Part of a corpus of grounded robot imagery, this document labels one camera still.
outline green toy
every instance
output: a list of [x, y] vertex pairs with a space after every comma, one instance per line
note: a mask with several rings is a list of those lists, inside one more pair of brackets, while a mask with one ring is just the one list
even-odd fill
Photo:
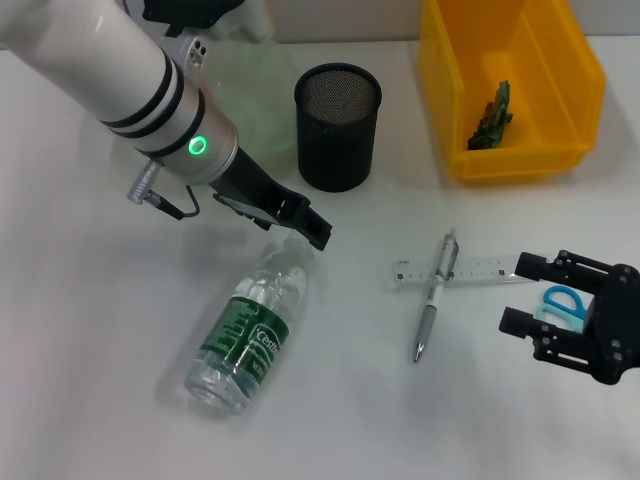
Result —
[[511, 85], [505, 80], [500, 83], [493, 103], [487, 104], [485, 116], [480, 120], [478, 130], [469, 139], [469, 150], [486, 150], [500, 145], [504, 127], [513, 120], [513, 114], [507, 111], [510, 100]]

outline pen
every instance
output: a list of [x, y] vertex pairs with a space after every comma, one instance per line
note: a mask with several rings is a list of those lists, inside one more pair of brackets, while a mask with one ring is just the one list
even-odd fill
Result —
[[458, 242], [456, 241], [456, 230], [451, 229], [451, 232], [445, 237], [442, 249], [436, 262], [436, 271], [433, 274], [429, 285], [429, 291], [427, 293], [427, 303], [422, 310], [422, 316], [420, 318], [420, 327], [418, 328], [418, 334], [416, 335], [415, 352], [413, 361], [418, 363], [424, 349], [427, 347], [429, 337], [431, 336], [431, 329], [433, 328], [433, 322], [436, 320], [436, 313], [438, 312], [438, 304], [442, 297], [442, 290], [444, 289], [444, 282], [449, 280], [451, 273], [453, 272], [453, 266], [458, 258]]

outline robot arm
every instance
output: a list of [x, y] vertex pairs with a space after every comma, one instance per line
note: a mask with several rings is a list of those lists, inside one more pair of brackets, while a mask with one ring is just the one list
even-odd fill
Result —
[[309, 200], [239, 148], [233, 124], [113, 0], [4, 1], [0, 43], [149, 158], [131, 200], [171, 214], [151, 189], [162, 167], [186, 185], [210, 185], [262, 228], [296, 229], [324, 249], [331, 226]]

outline clear plastic bottle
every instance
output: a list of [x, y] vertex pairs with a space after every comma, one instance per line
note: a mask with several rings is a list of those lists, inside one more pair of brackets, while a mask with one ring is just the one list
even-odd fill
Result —
[[185, 387], [216, 414], [240, 413], [258, 392], [300, 319], [314, 253], [292, 233], [240, 282], [198, 350]]

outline blue scissors handle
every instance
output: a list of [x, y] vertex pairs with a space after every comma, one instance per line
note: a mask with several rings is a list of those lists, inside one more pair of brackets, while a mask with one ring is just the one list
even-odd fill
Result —
[[[561, 303], [558, 303], [555, 300], [553, 300], [551, 296], [554, 293], [564, 293], [566, 295], [569, 295], [575, 302], [576, 308], [567, 307], [566, 305], [562, 305]], [[544, 299], [544, 303], [546, 303], [547, 305], [556, 307], [562, 310], [563, 312], [568, 313], [569, 315], [578, 317], [581, 320], [586, 320], [587, 318], [587, 310], [584, 308], [584, 304], [582, 303], [582, 298], [580, 298], [580, 295], [578, 295], [578, 293], [575, 290], [569, 287], [565, 287], [564, 285], [557, 285], [555, 287], [551, 287], [549, 290], [547, 290], [544, 293], [543, 299]]]
[[569, 324], [569, 330], [571, 330], [572, 332], [582, 333], [582, 330], [584, 330], [583, 319], [578, 318], [575, 315], [567, 313], [564, 310], [560, 310], [559, 308], [547, 303], [543, 303], [542, 305], [540, 305], [540, 308], [538, 308], [538, 313], [536, 314], [536, 319], [540, 320], [541, 322], [546, 321], [545, 313], [555, 315], [556, 317], [567, 322]]

